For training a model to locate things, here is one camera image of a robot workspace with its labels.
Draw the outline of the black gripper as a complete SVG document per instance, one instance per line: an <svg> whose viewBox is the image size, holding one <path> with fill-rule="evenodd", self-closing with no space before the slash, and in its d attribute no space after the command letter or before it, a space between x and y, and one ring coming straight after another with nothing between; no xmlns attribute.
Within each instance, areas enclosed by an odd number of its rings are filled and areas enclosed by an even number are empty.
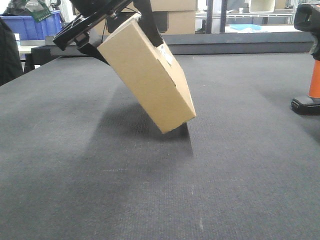
<svg viewBox="0 0 320 240"><path fill-rule="evenodd" d="M98 51L102 37L92 28L107 17L117 17L118 13L131 2L131 0L72 0L71 3L79 11L79 15L57 33L52 41L62 51L71 43L75 43L80 53L109 65ZM156 26L151 1L134 0L133 5L141 14L138 24L149 41L154 47L162 45L164 41Z"/></svg>

